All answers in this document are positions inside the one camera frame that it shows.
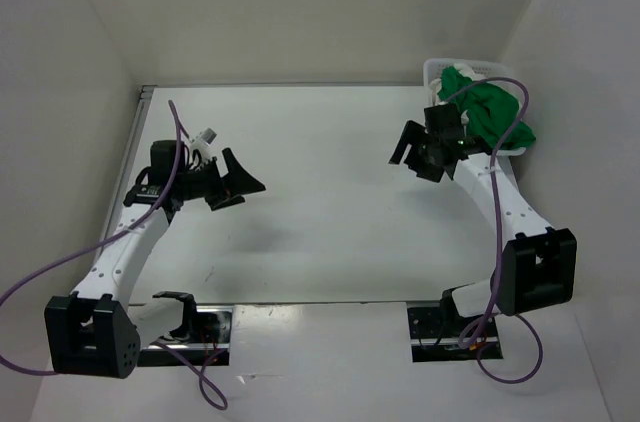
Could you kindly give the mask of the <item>green t shirt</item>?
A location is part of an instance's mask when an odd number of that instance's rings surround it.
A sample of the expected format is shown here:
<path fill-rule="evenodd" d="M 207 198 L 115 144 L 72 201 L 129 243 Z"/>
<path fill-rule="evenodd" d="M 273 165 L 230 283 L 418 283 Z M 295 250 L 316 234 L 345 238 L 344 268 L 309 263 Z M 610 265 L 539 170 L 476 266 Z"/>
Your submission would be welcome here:
<path fill-rule="evenodd" d="M 512 94 L 494 82 L 488 84 L 495 86 L 491 103 L 491 121 L 486 125 L 472 125 L 471 127 L 464 124 L 462 118 L 461 121 L 468 135 L 480 136 L 491 148 L 494 148 L 500 137 L 515 120 L 521 106 Z"/>

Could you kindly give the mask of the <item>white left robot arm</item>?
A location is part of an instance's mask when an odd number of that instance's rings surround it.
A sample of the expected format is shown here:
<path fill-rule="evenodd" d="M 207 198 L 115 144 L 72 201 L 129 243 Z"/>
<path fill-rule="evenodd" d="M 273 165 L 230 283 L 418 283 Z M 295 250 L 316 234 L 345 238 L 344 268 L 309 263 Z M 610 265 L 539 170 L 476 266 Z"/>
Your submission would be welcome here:
<path fill-rule="evenodd" d="M 214 160 L 189 168 L 182 143 L 152 144 L 149 166 L 126 194 L 121 232 L 70 295 L 54 296 L 45 307 L 55 372 L 124 379 L 141 350 L 157 339 L 169 334 L 185 342 L 197 335 L 200 318 L 188 292 L 156 293 L 134 315 L 128 307 L 147 259 L 184 202 L 202 199 L 211 210 L 219 210 L 265 191 L 230 149 L 222 156 L 225 174 Z"/>

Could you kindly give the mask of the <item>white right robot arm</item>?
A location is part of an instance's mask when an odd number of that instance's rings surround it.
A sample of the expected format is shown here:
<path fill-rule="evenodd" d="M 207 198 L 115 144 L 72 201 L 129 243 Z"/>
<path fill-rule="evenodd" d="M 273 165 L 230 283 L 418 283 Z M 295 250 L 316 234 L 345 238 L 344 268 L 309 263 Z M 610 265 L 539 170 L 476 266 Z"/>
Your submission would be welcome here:
<path fill-rule="evenodd" d="M 460 128 L 428 133 L 408 121 L 390 158 L 417 177 L 438 183 L 448 176 L 479 208 L 499 237 L 500 266 L 481 282 L 446 291 L 452 300 L 439 310 L 439 324 L 460 335 L 483 314 L 507 316 L 564 304 L 573 298 L 577 240 L 540 216 L 507 177 L 490 147 Z"/>

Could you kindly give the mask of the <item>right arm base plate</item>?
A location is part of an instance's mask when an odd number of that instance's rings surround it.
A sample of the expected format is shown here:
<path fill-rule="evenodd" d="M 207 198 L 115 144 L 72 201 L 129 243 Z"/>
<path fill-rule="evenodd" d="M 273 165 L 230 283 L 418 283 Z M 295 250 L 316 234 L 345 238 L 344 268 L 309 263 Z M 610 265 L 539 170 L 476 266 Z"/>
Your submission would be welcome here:
<path fill-rule="evenodd" d="M 472 318 L 445 316 L 438 302 L 408 304 L 408 328 L 413 363 L 462 362 L 481 358 L 502 359 L 496 323 L 487 323 L 476 345 L 461 349 L 458 338 Z"/>

